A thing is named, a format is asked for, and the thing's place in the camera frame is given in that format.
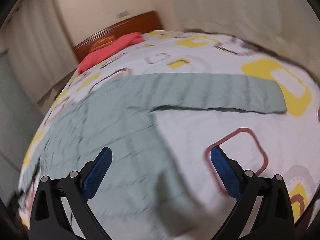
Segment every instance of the blue gripper pad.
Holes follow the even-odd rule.
[[[107,148],[83,182],[82,198],[85,202],[93,198],[96,194],[105,174],[111,165],[111,162],[112,151]]]
[[[240,180],[217,147],[211,150],[211,162],[229,195],[239,201],[242,195]]]

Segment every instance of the mattress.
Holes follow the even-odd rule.
[[[41,139],[64,109],[114,78],[148,73],[242,74],[276,81],[286,114],[237,111],[156,111],[157,127],[192,195],[210,219],[200,229],[176,239],[210,239],[235,204],[208,158],[220,145],[229,158],[257,175],[282,174],[297,221],[316,193],[320,181],[320,91],[306,71],[274,58],[236,37],[224,34],[153,31],[145,42],[132,45],[95,67],[76,74],[44,118],[25,156],[20,175],[32,168],[20,216],[29,225],[30,211],[41,174],[30,160]]]

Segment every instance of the silver screw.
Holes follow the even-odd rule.
[[[248,177],[253,177],[253,175],[254,175],[253,171],[250,171],[250,170],[245,171],[245,174],[246,174]]]
[[[78,172],[72,171],[69,176],[70,176],[70,178],[75,178],[76,176],[78,176]]]
[[[281,175],[277,174],[277,175],[276,175],[276,179],[277,179],[277,180],[282,180],[283,178],[282,178]]]
[[[46,182],[48,180],[48,176],[43,176],[42,178],[41,178],[41,181],[42,182]]]

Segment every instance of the pillow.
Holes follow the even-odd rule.
[[[102,49],[103,47],[113,43],[115,40],[116,40],[115,36],[107,36],[105,38],[102,38],[91,46],[91,48],[89,49],[89,53],[96,51],[97,49]]]

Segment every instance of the pink cloth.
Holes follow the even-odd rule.
[[[89,68],[99,64],[100,62],[106,60],[107,58],[111,57],[112,55],[118,53],[119,51],[125,49],[126,47],[138,44],[140,42],[145,41],[144,38],[141,37],[140,32],[136,33],[129,33],[127,35],[121,36],[112,44],[98,49],[94,52],[89,53],[84,60],[79,64],[77,72],[79,74],[87,71]]]

